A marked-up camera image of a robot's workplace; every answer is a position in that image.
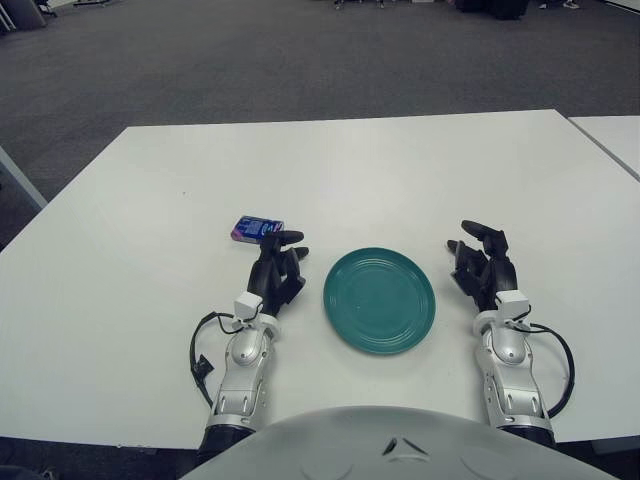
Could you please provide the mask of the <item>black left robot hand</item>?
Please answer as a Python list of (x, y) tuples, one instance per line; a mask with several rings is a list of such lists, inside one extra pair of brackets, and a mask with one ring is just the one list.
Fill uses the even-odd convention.
[(260, 254), (249, 276), (247, 291), (262, 299), (263, 314), (277, 317), (284, 304), (305, 286), (299, 262), (309, 254), (307, 247), (292, 247), (304, 240), (295, 230), (268, 232), (260, 242)]

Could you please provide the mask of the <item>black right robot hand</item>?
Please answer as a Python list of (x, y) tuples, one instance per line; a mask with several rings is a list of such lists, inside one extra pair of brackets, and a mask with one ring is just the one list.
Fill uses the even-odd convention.
[(507, 255), (506, 235), (471, 220), (463, 220), (461, 228), (480, 241), (483, 249), (474, 250), (463, 241), (448, 240), (446, 246), (454, 255), (451, 276), (480, 312), (497, 310), (497, 293), (518, 289), (516, 270)]

